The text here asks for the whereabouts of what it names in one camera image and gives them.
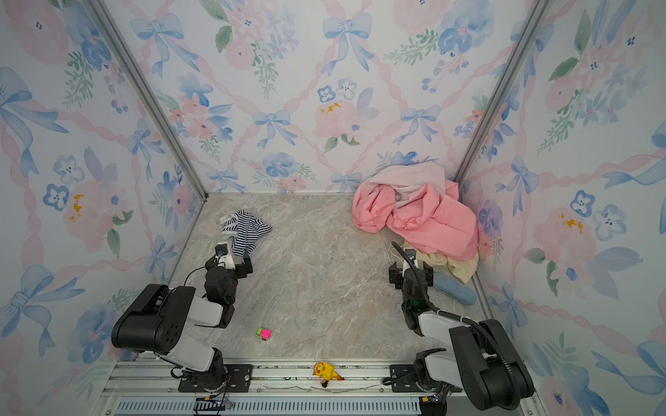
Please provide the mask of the light blue cloth roll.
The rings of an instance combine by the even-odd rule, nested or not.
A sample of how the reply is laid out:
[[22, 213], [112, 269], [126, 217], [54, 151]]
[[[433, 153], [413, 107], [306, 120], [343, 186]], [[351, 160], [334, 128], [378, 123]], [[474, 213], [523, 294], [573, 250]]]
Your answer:
[[457, 278], [448, 274], [435, 272], [433, 276], [433, 287], [453, 298], [458, 303], [466, 306], [472, 306], [477, 301], [477, 295], [473, 289], [462, 284]]

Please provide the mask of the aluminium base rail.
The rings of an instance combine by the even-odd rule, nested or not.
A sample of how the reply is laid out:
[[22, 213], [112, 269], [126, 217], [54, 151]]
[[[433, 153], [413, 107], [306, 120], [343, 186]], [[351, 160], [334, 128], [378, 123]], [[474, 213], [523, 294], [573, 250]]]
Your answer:
[[116, 364], [95, 415], [478, 415], [463, 392], [451, 392], [442, 403], [425, 398], [407, 383], [402, 392], [383, 379], [400, 375], [394, 362], [378, 359], [337, 360], [343, 376], [326, 388], [313, 374], [314, 364], [297, 359], [227, 359], [240, 365], [226, 390], [211, 400], [204, 393], [183, 393], [171, 365], [142, 356]]

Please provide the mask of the bright pink cloth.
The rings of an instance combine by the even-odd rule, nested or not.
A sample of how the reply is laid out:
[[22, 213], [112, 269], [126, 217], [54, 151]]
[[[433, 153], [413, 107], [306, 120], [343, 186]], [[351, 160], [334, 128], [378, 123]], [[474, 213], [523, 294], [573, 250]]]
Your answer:
[[369, 233], [387, 227], [418, 251], [440, 253], [456, 260], [476, 257], [477, 219], [470, 208], [441, 193], [430, 183], [400, 204], [390, 185], [362, 184], [352, 202], [354, 225]]

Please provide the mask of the yellow toy figure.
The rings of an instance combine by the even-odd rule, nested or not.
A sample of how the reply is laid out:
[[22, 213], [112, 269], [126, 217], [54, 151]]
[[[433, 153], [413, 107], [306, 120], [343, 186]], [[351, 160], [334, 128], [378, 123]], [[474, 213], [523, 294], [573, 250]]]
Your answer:
[[344, 378], [335, 367], [328, 362], [317, 362], [313, 368], [313, 375], [319, 379], [322, 388], [328, 388], [331, 381], [343, 381]]

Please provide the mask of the blue white striped cloth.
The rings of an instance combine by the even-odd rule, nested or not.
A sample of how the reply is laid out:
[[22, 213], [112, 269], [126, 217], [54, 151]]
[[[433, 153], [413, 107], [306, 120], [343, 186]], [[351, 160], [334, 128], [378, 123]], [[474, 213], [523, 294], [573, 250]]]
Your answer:
[[237, 257], [250, 255], [258, 241], [272, 231], [272, 226], [248, 211], [239, 210], [220, 218], [221, 235], [232, 239], [232, 254]]

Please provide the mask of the pale pink cloth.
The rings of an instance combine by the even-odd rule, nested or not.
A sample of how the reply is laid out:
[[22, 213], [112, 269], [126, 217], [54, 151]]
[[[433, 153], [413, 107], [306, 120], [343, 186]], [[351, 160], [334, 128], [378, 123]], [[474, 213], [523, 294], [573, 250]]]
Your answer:
[[398, 206], [405, 205], [425, 185], [430, 184], [437, 192], [445, 194], [449, 187], [446, 170], [433, 161], [409, 166], [389, 166], [365, 181], [371, 190], [389, 187], [395, 192]]

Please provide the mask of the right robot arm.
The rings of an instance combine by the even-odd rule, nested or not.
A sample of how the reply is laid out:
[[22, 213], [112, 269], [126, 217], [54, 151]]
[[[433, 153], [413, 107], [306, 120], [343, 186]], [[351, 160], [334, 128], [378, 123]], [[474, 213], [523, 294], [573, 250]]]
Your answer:
[[464, 393], [480, 411], [514, 410], [534, 395], [532, 376], [498, 321], [477, 322], [433, 305], [428, 297], [432, 267], [412, 260], [393, 263], [388, 280], [402, 294], [408, 329], [442, 344], [417, 353], [410, 366], [391, 366], [384, 382], [394, 392], [420, 391], [425, 393], [421, 403], [441, 407], [447, 395]]

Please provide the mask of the cream yellow cloth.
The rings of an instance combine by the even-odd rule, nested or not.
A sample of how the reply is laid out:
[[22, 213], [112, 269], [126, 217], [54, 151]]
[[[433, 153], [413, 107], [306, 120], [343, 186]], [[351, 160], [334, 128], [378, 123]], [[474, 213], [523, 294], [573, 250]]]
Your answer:
[[473, 275], [477, 271], [480, 259], [479, 253], [476, 253], [475, 256], [470, 260], [454, 259], [440, 252], [428, 254], [417, 250], [408, 242], [405, 242], [402, 245], [402, 249], [404, 249], [404, 251], [414, 249], [416, 251], [416, 258], [419, 261], [427, 263], [430, 266], [444, 267], [462, 284], [467, 284], [472, 279]]

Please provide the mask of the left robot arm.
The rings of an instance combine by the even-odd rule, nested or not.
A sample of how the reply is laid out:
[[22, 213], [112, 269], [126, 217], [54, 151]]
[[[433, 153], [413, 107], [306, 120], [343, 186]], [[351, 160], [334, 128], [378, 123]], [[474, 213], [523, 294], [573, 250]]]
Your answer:
[[217, 393], [232, 380], [221, 351], [197, 341], [185, 327], [190, 323], [226, 328], [235, 312], [239, 280], [253, 273], [253, 263], [245, 255], [234, 265], [232, 256], [218, 251], [204, 269], [204, 296], [197, 296], [189, 285], [149, 284], [117, 320], [111, 335], [116, 348], [151, 352], [180, 369], [177, 378], [182, 393]]

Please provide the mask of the pink green toy cube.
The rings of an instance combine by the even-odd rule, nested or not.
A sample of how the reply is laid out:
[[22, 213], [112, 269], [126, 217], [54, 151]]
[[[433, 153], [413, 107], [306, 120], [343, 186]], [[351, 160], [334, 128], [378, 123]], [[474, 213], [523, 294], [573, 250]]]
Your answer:
[[262, 341], [268, 341], [272, 337], [272, 331], [270, 329], [258, 328], [256, 336]]

